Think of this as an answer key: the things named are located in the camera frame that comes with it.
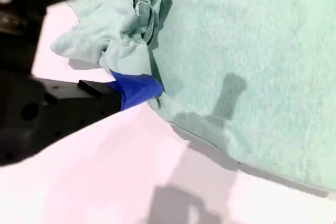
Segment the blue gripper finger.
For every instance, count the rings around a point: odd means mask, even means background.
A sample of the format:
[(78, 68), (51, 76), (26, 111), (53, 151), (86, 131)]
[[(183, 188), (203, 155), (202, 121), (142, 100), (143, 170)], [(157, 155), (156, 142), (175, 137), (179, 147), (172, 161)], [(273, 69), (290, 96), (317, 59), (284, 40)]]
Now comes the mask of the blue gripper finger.
[(162, 84), (151, 75), (112, 75), (115, 80), (105, 83), (39, 79), (42, 98), (37, 125), (16, 147), (16, 159), (31, 157), (86, 126), (163, 93)]

